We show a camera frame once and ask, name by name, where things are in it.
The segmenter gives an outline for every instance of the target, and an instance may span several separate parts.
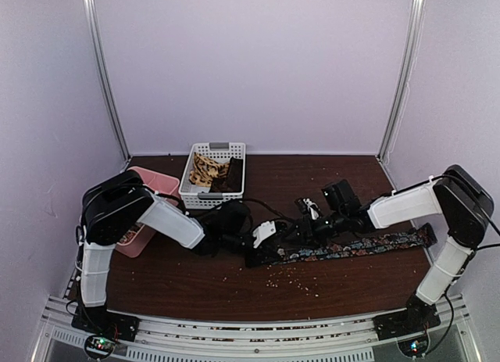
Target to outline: white plastic casing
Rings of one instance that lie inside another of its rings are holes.
[[[276,225],[274,224],[274,221],[266,221],[260,224],[259,227],[253,231],[253,236],[255,237],[253,248],[257,249],[263,241],[275,233]]]
[[[445,247],[416,290],[416,296],[429,305],[436,303],[453,279],[459,276],[472,251],[448,237]]]
[[[400,194],[376,200],[368,209],[373,226],[383,229],[417,217],[443,213],[432,189],[433,186],[434,183],[429,182]]]
[[[114,244],[100,246],[85,242],[80,285],[81,297],[87,307],[102,306],[106,302],[109,261],[114,249]]]
[[[175,206],[153,196],[154,203],[137,220],[171,239],[179,242],[186,249],[194,248],[203,237],[205,232],[195,219],[186,217]]]
[[[137,222],[169,236],[187,249],[195,247],[205,236],[202,226],[195,219],[183,215],[178,208],[164,199],[157,195],[153,198],[154,203]],[[106,302],[109,262],[114,249],[114,244],[109,246],[87,242],[84,244],[81,296],[87,307],[101,306]]]

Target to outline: metal frame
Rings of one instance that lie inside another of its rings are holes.
[[[38,328],[38,338],[31,355],[32,362],[45,360],[50,340],[81,347],[88,334],[71,328],[72,316],[66,312],[67,299],[50,297]],[[462,296],[452,297],[455,321],[469,362],[480,362],[480,355],[470,331],[469,312]],[[451,311],[441,299],[437,311],[448,327]],[[74,312],[75,305],[68,310]],[[348,360],[343,356],[360,353],[370,356],[373,347],[394,343],[396,339],[378,341],[373,317],[389,313],[361,314],[350,317],[311,321],[279,322],[208,322],[184,321],[166,317],[138,317],[141,320],[135,342],[122,342],[119,358],[134,361],[321,361]],[[412,338],[418,334],[408,335]]]
[[[99,33],[97,13],[95,10],[94,0],[84,0],[85,14],[87,15],[88,27],[91,32],[92,42],[94,44],[95,61],[97,63],[99,81],[101,84],[102,95],[106,104],[106,109],[111,120],[112,129],[115,133],[116,140],[120,146],[123,160],[127,161],[130,158],[130,152],[125,142],[123,129],[116,112],[115,100],[111,91],[111,84],[109,82],[108,70],[106,69],[104,52],[102,50],[101,34]]]
[[[392,103],[391,115],[389,116],[382,145],[380,146],[380,151],[378,153],[378,158],[382,163],[387,161],[388,153],[391,149],[391,143],[393,142],[395,133],[397,132],[398,122],[400,121],[404,107],[409,75],[415,61],[415,51],[420,37],[420,28],[422,27],[424,3],[425,0],[413,0],[412,12],[409,19],[408,35],[406,37],[405,53],[403,56],[401,71],[399,73],[398,86]]]

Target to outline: black cable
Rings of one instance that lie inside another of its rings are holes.
[[[159,197],[161,198],[166,198],[166,199],[172,199],[172,200],[175,200],[177,202],[177,206],[179,207],[179,209],[182,211],[183,214],[186,214],[186,205],[184,204],[184,201],[180,198],[177,198],[175,195],[171,195],[171,194],[163,194],[162,192],[158,193],[157,194]]]
[[[295,222],[295,219],[292,219],[291,217],[288,217],[288,216],[285,216],[284,214],[282,214],[280,211],[278,210],[275,210],[273,207],[271,207],[269,204],[267,204],[266,202],[263,202],[262,200],[259,200],[259,199],[253,199],[253,198],[243,198],[241,200],[242,202],[253,202],[253,203],[258,203],[260,204],[261,206],[263,206],[264,208],[266,208],[268,211],[270,211],[271,213],[274,213],[276,216],[278,217],[281,217],[285,220],[288,220],[289,222],[293,223]]]
[[[484,249],[490,249],[492,247],[500,247],[500,243],[493,243],[491,245],[484,245],[484,246],[481,246],[481,247],[478,247],[476,249],[476,251],[479,251],[479,250],[484,250]]]
[[[450,305],[450,310],[452,311],[452,317],[450,318],[450,324],[448,324],[448,327],[446,328],[445,333],[439,339],[439,341],[432,348],[430,348],[428,351],[426,351],[424,356],[427,356],[427,355],[433,353],[440,346],[440,344],[445,340],[446,336],[448,335],[448,333],[450,332],[450,329],[453,326],[453,319],[455,318],[455,309],[453,309],[452,301],[448,298],[448,289],[449,289],[449,287],[446,288],[445,294],[443,294],[443,296],[448,301],[448,305]]]
[[[70,311],[70,309],[68,309],[68,307],[70,306],[70,304],[71,304],[71,303],[75,303],[76,301],[77,301],[77,299],[72,299],[72,300],[70,300],[70,301],[66,304],[66,306],[65,306],[65,308],[66,308],[66,312],[67,312],[69,315],[76,316],[76,314],[72,313],[72,312]]]
[[[288,217],[286,215],[284,215],[282,212],[278,211],[278,210],[275,210],[273,207],[271,207],[270,205],[268,205],[266,202],[263,202],[262,200],[259,200],[259,199],[253,199],[253,198],[243,198],[243,199],[230,199],[230,200],[227,200],[226,202],[222,202],[206,211],[203,211],[201,213],[197,213],[196,215],[191,215],[192,217],[203,217],[213,211],[216,211],[218,210],[222,205],[224,204],[228,204],[228,203],[234,203],[234,202],[252,202],[252,203],[258,203],[260,204],[261,206],[263,206],[264,208],[266,208],[268,211],[270,211],[271,213],[273,213],[274,215],[278,216],[278,218],[280,218],[281,220],[286,220],[288,221],[289,223],[294,223],[295,222],[295,219],[291,218],[291,217]]]
[[[407,188],[402,188],[401,190],[398,190],[398,191],[396,191],[394,193],[386,193],[386,194],[387,194],[387,196],[391,196],[391,195],[400,194],[402,192],[407,192],[408,190],[411,190],[412,188],[418,188],[419,186],[425,185],[425,184],[429,183],[430,181],[437,181],[441,177],[442,176],[432,177],[430,180],[422,181],[422,182],[419,182],[418,184],[414,184],[414,185],[408,186]]]
[[[78,309],[83,311],[83,315],[85,315],[86,320],[91,323],[92,327],[94,327],[94,330],[96,332],[102,334],[104,332],[102,328],[97,326],[97,324],[92,321],[91,317],[88,316],[87,311],[85,310],[84,301],[81,298],[81,287],[79,281],[77,281],[77,297],[75,300],[78,302]]]

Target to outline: wire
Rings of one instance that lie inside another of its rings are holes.
[[[484,249],[490,249],[492,247],[500,247],[500,243],[493,243],[491,245],[484,245],[484,246],[481,246],[481,247],[478,247],[476,249],[476,251],[479,251],[479,250],[484,250]]]
[[[423,329],[425,330],[425,336],[427,336],[427,350],[430,348],[430,335],[429,335],[429,322],[427,322]]]
[[[174,195],[171,195],[171,194],[163,194],[163,193],[158,193],[157,194],[159,197],[161,198],[166,198],[166,199],[172,199],[172,200],[175,200],[177,202],[177,205],[178,207],[180,208],[180,210],[182,211],[182,213],[186,214],[186,205],[184,204],[183,200],[180,199],[180,198],[177,198],[176,196]]]
[[[259,199],[253,199],[253,198],[243,198],[243,199],[230,199],[230,200],[227,200],[226,202],[222,202],[220,204],[218,204],[217,206],[214,206],[206,211],[203,211],[201,213],[198,213],[196,215],[191,215],[192,217],[202,217],[202,216],[205,216],[215,210],[218,210],[220,207],[222,207],[222,205],[224,204],[228,204],[228,203],[235,203],[235,202],[251,202],[251,203],[258,203],[260,204],[261,206],[263,206],[264,208],[266,208],[268,211],[270,211],[271,213],[273,213],[274,215],[278,216],[278,218],[280,220],[285,220],[285,221],[288,221],[289,223],[294,223],[295,222],[295,219],[291,218],[291,217],[288,217],[286,215],[284,215],[282,212],[278,211],[278,210],[275,210],[273,207],[271,207],[270,205],[268,205],[266,202],[263,202],[262,200],[259,200]]]
[[[77,299],[72,299],[70,300],[66,305],[65,305],[65,308],[66,308],[66,312],[69,314],[69,315],[72,315],[72,316],[76,316],[76,314],[72,313],[70,311],[70,309],[68,308],[70,306],[70,304],[72,303],[75,303],[77,301]]]
[[[450,310],[452,311],[452,317],[450,318],[450,324],[448,324],[448,327],[446,328],[445,333],[439,339],[439,341],[436,342],[436,344],[432,348],[430,348],[428,351],[426,351],[425,354],[424,354],[424,356],[427,356],[427,355],[433,353],[440,346],[440,344],[445,340],[446,336],[450,332],[450,329],[452,328],[453,320],[455,318],[455,309],[453,309],[452,301],[448,297],[448,289],[449,289],[449,287],[446,288],[445,294],[443,294],[443,296],[446,298],[446,301],[448,301],[448,305],[450,305]]]

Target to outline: basket handle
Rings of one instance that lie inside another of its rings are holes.
[[[222,200],[222,192],[199,192],[198,199],[200,200]]]
[[[229,142],[212,142],[209,147],[213,150],[229,151]]]

